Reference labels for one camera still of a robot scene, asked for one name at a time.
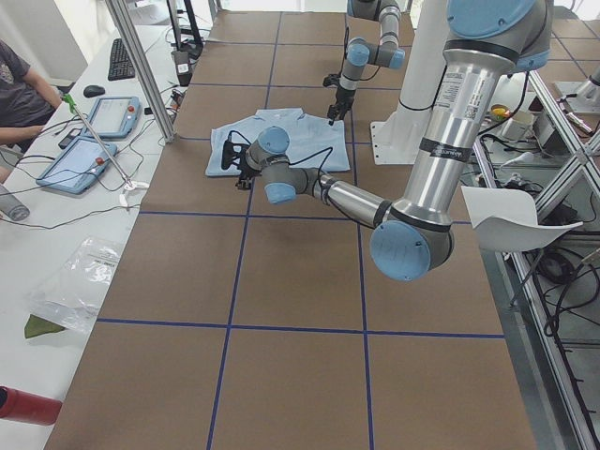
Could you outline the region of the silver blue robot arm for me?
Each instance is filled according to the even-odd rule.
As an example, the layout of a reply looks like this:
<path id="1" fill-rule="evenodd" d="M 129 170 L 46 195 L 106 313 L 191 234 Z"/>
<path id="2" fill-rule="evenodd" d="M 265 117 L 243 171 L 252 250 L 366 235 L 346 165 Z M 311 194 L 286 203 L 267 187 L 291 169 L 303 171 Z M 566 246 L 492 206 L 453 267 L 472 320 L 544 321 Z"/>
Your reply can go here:
<path id="1" fill-rule="evenodd" d="M 411 162 L 373 165 L 377 175 L 393 178 L 383 195 L 327 172 L 334 154 L 323 139 L 297 143 L 283 125 L 254 133 L 233 124 L 210 140 L 210 173 L 234 176 L 243 190 L 260 189 L 271 204 L 312 197 L 370 228 L 371 260 L 397 281 L 421 278 L 450 258 L 450 204 L 498 82 L 543 66 L 552 30 L 549 1 L 432 1 L 429 7 L 433 22 L 406 42 L 397 2 L 349 2 L 348 20 L 372 23 L 375 35 L 347 38 L 339 68 L 322 80 L 329 126 L 349 118 L 368 68 L 404 69 L 395 117 L 410 95 L 419 95 L 412 111 L 426 123 L 393 139 L 395 147 L 410 148 Z"/>
<path id="2" fill-rule="evenodd" d="M 405 52 L 399 47 L 401 11 L 397 1 L 348 1 L 347 14 L 378 23 L 380 37 L 378 43 L 372 43 L 362 37 L 348 39 L 349 32 L 346 32 L 341 69 L 327 75 L 322 82 L 324 87 L 337 88 L 335 102 L 327 111 L 330 126 L 343 120 L 352 109 L 355 92 L 367 65 L 399 69 L 405 59 Z"/>

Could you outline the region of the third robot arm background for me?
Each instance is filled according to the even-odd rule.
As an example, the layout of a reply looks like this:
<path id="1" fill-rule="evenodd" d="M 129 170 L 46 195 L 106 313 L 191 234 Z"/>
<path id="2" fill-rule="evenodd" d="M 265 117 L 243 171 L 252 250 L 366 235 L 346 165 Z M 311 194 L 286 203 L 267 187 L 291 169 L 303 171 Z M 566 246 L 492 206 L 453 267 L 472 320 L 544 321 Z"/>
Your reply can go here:
<path id="1" fill-rule="evenodd" d="M 599 67 L 584 82 L 555 82 L 574 113 L 599 114 Z"/>

